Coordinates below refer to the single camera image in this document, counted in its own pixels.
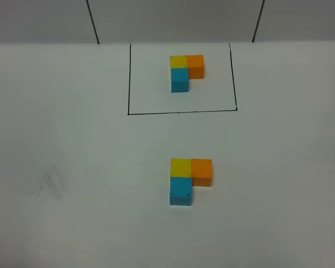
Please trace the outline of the blue template block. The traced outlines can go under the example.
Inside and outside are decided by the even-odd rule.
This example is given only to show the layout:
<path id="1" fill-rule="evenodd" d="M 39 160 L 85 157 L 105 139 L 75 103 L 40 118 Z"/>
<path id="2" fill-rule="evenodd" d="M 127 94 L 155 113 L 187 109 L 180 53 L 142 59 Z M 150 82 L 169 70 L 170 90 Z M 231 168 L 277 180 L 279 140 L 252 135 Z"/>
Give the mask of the blue template block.
<path id="1" fill-rule="evenodd" d="M 188 68 L 171 68 L 171 92 L 183 93 L 189 91 Z"/>

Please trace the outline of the yellow template block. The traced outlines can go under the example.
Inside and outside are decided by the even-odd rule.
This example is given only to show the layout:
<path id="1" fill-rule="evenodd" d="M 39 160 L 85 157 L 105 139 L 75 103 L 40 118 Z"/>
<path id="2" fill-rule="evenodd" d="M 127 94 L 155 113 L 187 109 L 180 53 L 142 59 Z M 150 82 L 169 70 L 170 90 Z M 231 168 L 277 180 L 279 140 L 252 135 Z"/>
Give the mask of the yellow template block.
<path id="1" fill-rule="evenodd" d="M 186 55 L 173 55 L 170 56 L 170 68 L 171 69 L 179 69 L 179 68 L 187 68 L 187 56 Z"/>

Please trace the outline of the orange template block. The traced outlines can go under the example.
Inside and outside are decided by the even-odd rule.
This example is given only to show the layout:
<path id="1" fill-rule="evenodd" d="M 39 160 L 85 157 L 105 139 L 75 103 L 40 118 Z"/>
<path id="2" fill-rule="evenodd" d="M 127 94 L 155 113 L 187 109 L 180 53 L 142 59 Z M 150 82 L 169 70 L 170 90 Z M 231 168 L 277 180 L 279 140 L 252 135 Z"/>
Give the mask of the orange template block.
<path id="1" fill-rule="evenodd" d="M 203 55 L 187 55 L 189 79 L 203 79 L 205 64 Z"/>

